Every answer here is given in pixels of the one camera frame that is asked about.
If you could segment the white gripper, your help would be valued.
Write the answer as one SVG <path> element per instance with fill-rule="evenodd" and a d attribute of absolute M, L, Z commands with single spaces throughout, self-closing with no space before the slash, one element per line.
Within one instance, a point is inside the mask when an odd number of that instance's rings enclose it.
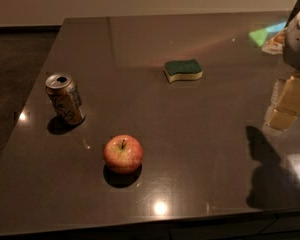
<path fill-rule="evenodd" d="M 300 70 L 300 11 L 289 22 L 283 47 L 284 62 Z M 266 125 L 277 131 L 287 130 L 300 116 L 300 72 L 273 85 Z"/>

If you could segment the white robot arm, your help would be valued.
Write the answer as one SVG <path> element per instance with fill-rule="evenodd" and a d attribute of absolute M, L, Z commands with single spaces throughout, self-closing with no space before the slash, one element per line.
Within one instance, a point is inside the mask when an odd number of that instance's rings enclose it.
<path fill-rule="evenodd" d="M 279 78 L 274 83 L 264 120 L 265 127 L 284 132 L 300 117 L 300 0 L 283 29 L 263 45 L 262 51 L 282 54 L 283 61 L 294 69 L 288 78 Z"/>

